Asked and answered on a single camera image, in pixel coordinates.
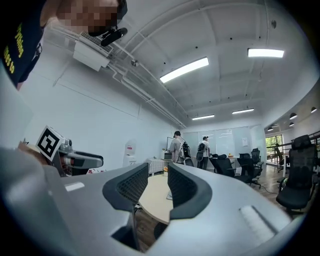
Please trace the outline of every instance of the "white ceiling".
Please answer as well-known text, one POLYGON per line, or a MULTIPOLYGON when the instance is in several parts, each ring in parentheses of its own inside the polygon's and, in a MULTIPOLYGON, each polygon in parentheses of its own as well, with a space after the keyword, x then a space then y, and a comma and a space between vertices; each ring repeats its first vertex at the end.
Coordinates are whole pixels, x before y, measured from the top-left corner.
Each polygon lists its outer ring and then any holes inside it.
POLYGON ((290 88, 306 57, 306 39, 276 3, 263 0, 127 0, 112 63, 185 120, 247 107, 261 109, 279 87, 290 88), (276 20, 276 28, 271 21, 276 20), (285 50, 282 59, 248 58, 248 48, 285 50), (209 66, 160 85, 159 78, 208 57, 209 66))

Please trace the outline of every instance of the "cable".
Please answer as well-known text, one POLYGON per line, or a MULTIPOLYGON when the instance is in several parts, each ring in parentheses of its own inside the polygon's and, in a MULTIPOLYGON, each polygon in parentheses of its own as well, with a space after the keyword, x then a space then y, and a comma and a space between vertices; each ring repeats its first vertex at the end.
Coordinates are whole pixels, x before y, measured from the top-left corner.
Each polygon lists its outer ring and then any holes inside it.
POLYGON ((261 185, 261 187, 263 187, 263 188, 265 189, 265 191, 267 191, 267 192, 270 193, 270 194, 278 195, 278 193, 273 193, 273 192, 268 191, 268 190, 267 190, 264 186, 262 186, 262 185, 261 185))

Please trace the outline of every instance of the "fluorescent light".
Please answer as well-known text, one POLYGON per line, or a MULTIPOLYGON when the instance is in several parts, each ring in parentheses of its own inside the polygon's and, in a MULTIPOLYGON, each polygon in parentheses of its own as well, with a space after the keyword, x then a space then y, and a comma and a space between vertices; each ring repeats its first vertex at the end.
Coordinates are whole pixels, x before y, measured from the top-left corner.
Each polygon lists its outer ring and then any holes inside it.
POLYGON ((214 118, 215 115, 207 115, 207 116, 201 116, 201 117, 195 117, 195 118, 192 118, 192 120, 200 120, 200 119, 206 119, 206 118, 214 118))
POLYGON ((170 72, 169 74, 166 74, 166 75, 160 77, 160 80, 163 83, 166 83, 172 79, 175 79, 175 78, 180 77, 186 73, 189 73, 191 71, 197 70, 199 68, 202 68, 202 67, 205 67, 208 65, 209 65, 209 60, 207 57, 205 57, 205 58, 196 60, 190 64, 184 65, 184 66, 170 72))
POLYGON ((284 50, 272 50, 272 49, 248 49, 248 57, 274 57, 282 58, 284 56, 284 50))
POLYGON ((250 109, 245 109, 245 110, 239 110, 239 111, 235 111, 235 112, 232 112, 232 114, 240 114, 240 113, 245 113, 245 112, 251 112, 251 111, 254 111, 255 109, 254 108, 250 108, 250 109))

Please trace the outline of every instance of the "white shirt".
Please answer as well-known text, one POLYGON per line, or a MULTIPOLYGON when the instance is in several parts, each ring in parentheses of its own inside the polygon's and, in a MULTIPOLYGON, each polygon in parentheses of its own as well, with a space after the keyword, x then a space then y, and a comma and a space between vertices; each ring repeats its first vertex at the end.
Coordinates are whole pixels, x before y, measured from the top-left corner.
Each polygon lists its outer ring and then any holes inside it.
POLYGON ((209 142, 206 141, 206 140, 203 140, 199 143, 199 145, 203 143, 205 145, 205 148, 204 148, 204 151, 203 151, 203 157, 204 158, 207 158, 209 156, 209 152, 208 152, 208 149, 210 149, 210 145, 209 145, 209 142))

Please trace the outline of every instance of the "gray shirt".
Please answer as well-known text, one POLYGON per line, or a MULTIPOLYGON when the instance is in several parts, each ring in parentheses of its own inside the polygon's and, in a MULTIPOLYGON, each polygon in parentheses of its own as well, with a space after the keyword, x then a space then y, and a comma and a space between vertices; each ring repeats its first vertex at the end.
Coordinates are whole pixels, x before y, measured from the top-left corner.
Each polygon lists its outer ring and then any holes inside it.
POLYGON ((172 153, 172 161, 174 161, 175 163, 184 162, 184 159, 179 156, 180 145, 183 142, 184 140, 180 136, 171 141, 169 152, 172 153))

